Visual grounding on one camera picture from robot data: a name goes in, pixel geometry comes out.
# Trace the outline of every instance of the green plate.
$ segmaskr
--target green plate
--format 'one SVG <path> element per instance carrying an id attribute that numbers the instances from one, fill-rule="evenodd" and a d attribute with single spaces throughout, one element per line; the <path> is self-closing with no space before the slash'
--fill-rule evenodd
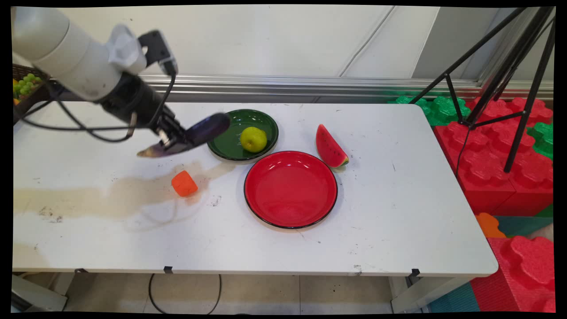
<path id="1" fill-rule="evenodd" d="M 225 133 L 208 142 L 208 146 L 216 155 L 232 161 L 245 161 L 259 157 L 271 150 L 278 140 L 278 125 L 268 114 L 255 110 L 235 110 L 227 113 L 230 127 Z M 240 134 L 248 127 L 257 127 L 268 138 L 266 147 L 259 153 L 252 153 L 240 145 Z"/>

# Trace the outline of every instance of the red plate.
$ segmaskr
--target red plate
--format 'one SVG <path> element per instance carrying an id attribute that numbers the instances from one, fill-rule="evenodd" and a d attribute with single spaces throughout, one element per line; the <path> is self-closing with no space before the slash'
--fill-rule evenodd
<path id="1" fill-rule="evenodd" d="M 285 151 L 259 160 L 244 181 L 246 203 L 256 216 L 280 228 L 321 221 L 335 206 L 337 181 L 320 159 Z"/>

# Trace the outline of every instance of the basket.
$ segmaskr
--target basket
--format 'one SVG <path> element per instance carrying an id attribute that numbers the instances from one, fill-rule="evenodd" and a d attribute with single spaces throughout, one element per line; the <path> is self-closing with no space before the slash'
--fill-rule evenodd
<path id="1" fill-rule="evenodd" d="M 49 91 L 47 90 L 47 87 L 44 85 L 44 83 L 45 81 L 48 81 L 50 79 L 50 76 L 39 71 L 38 69 L 12 63 L 12 78 L 14 80 L 20 81 L 26 75 L 28 75 L 28 73 L 40 77 L 43 82 L 30 96 L 28 96 L 24 100 L 21 100 L 20 103 L 16 105 L 16 109 L 20 112 L 20 114 L 26 113 L 37 102 L 46 101 L 49 99 Z M 14 124 L 16 124 L 18 120 L 18 117 L 14 114 Z"/>

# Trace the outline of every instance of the white table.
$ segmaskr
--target white table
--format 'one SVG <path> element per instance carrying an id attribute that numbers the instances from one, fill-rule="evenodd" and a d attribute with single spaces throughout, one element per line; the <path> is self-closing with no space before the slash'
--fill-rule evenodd
<path id="1" fill-rule="evenodd" d="M 68 102 L 87 125 L 120 124 Z M 390 276 L 395 312 L 432 299 L 498 263 L 421 109 L 410 104 L 170 103 L 189 127 L 217 111 L 252 108 L 280 129 L 271 152 L 318 156 L 323 123 L 350 156 L 334 169 L 338 198 L 322 222 L 298 230 L 258 219 L 243 195 L 256 160 L 232 162 L 206 145 L 138 158 L 158 138 L 137 130 L 110 144 L 83 132 L 14 127 L 13 271 Z M 32 120 L 72 126 L 56 104 Z M 117 137 L 125 132 L 103 132 Z M 198 193 L 171 179 L 190 173 Z M 404 276 L 423 276 L 411 288 Z"/>

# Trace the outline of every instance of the watermelon slice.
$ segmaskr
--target watermelon slice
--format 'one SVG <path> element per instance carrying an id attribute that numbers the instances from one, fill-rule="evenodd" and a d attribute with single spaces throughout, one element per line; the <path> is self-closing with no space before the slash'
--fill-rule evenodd
<path id="1" fill-rule="evenodd" d="M 341 149 L 329 131 L 319 124 L 315 137 L 317 152 L 325 164 L 330 167 L 339 167 L 349 162 L 349 156 Z"/>

